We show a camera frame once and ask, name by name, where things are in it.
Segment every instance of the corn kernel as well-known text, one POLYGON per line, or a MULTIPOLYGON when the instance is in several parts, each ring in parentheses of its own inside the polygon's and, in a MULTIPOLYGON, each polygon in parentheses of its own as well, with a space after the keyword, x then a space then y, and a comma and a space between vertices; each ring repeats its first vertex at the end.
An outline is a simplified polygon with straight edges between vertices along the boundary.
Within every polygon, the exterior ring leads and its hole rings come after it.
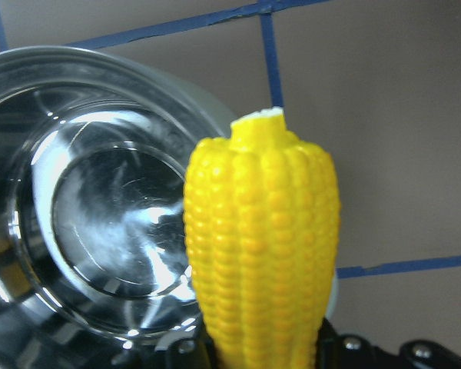
POLYGON ((205 138, 184 186, 194 289, 222 369, 313 367, 340 225, 329 154, 280 109, 205 138))

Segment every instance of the toy corn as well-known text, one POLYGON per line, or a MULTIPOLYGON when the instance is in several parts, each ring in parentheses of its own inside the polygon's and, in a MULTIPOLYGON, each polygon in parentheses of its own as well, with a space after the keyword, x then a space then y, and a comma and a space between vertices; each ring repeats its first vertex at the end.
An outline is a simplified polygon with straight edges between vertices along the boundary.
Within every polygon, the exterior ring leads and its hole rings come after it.
POLYGON ((184 187, 193 284, 225 369, 312 368, 337 252, 330 156, 286 129, 281 108, 205 138, 184 187))

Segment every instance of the corn cob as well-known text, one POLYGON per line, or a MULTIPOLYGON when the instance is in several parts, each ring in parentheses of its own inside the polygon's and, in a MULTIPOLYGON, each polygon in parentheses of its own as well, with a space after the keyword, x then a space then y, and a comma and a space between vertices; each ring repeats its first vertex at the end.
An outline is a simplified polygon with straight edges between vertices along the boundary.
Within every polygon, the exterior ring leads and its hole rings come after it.
POLYGON ((225 369, 314 366, 340 224, 330 156, 280 108, 205 138, 184 186, 193 284, 225 369))

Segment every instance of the yellow corn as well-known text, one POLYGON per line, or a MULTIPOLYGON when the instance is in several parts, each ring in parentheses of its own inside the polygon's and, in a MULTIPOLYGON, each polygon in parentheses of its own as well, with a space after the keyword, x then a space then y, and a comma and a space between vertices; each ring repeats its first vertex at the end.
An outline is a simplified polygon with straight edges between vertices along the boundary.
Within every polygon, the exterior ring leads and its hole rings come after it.
POLYGON ((184 187, 193 284, 221 368, 314 365, 340 223, 330 156, 286 129, 281 109, 205 138, 184 187))

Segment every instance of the shiny metal surface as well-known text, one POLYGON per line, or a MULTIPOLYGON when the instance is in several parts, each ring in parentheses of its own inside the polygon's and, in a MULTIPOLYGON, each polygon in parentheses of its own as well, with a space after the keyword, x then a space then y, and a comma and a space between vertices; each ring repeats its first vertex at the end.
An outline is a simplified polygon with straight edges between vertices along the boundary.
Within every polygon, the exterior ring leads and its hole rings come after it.
POLYGON ((426 346, 425 344, 416 344, 415 346, 413 346, 412 351, 416 357, 422 359, 428 359, 432 356, 432 351, 430 350, 430 347, 426 346))
POLYGON ((129 61, 0 54, 0 367, 149 360, 144 345, 194 329, 184 170, 233 118, 129 61))
POLYGON ((359 350, 362 347, 362 341, 358 337, 346 337, 343 345, 347 350, 359 350))

